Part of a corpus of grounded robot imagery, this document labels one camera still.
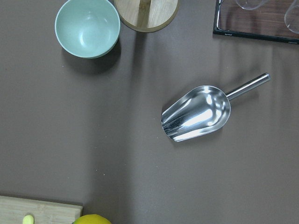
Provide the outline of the clear glass on tray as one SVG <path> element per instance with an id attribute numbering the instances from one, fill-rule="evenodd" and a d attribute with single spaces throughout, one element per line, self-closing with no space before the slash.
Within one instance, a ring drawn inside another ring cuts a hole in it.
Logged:
<path id="1" fill-rule="evenodd" d="M 244 10 L 255 10 L 268 1 L 269 0 L 235 0 L 236 4 Z"/>
<path id="2" fill-rule="evenodd" d="M 294 1 L 287 9 L 284 17 L 286 27 L 293 33 L 299 33 L 299 2 Z"/>

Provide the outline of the black framed wooden tray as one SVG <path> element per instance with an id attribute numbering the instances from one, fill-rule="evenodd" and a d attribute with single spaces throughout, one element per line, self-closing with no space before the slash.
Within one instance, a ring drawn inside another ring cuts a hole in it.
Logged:
<path id="1" fill-rule="evenodd" d="M 213 33 L 298 45 L 299 35 L 285 24 L 285 14 L 293 2 L 267 0 L 258 8 L 248 10 L 235 0 L 217 0 Z"/>

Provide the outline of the steel scoop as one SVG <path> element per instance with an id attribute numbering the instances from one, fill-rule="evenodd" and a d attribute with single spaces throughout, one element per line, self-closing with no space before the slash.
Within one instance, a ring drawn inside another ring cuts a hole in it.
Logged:
<path id="1" fill-rule="evenodd" d="M 233 99 L 270 79 L 264 73 L 228 93 L 211 85 L 196 87 L 162 113 L 162 129 L 175 142 L 217 131 L 227 123 Z"/>

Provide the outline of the wooden mug tree stand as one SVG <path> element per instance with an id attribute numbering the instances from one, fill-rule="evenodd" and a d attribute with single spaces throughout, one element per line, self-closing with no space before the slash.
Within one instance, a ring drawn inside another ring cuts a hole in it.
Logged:
<path id="1" fill-rule="evenodd" d="M 114 6 L 126 26 L 150 33 L 172 22 L 179 9 L 179 0 L 115 0 Z"/>

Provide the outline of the mint green bowl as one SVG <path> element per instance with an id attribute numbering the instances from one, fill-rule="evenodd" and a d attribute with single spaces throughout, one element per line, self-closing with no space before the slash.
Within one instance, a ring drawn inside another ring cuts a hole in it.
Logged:
<path id="1" fill-rule="evenodd" d="M 55 34 L 62 48 L 86 59 L 111 51 L 120 28 L 118 12 L 108 0 L 68 0 L 55 19 Z"/>

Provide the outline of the yellow lemon near board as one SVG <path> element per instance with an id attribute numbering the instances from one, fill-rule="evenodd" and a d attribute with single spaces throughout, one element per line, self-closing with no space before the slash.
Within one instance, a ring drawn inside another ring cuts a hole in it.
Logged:
<path id="1" fill-rule="evenodd" d="M 73 224 L 111 224 L 111 222 L 100 215 L 89 214 L 79 217 Z"/>

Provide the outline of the yellow plastic knife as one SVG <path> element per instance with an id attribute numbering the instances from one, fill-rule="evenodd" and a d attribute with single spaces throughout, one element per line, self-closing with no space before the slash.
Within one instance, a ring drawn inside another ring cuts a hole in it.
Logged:
<path id="1" fill-rule="evenodd" d="M 35 220 L 32 215 L 26 215 L 23 217 L 22 224 L 34 224 Z"/>

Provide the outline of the bamboo cutting board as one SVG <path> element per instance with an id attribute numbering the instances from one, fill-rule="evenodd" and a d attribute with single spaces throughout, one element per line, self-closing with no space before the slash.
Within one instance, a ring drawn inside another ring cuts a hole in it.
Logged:
<path id="1" fill-rule="evenodd" d="M 79 205 L 0 197 L 2 224 L 21 224 L 26 215 L 32 215 L 35 224 L 71 224 L 82 215 L 82 210 Z"/>

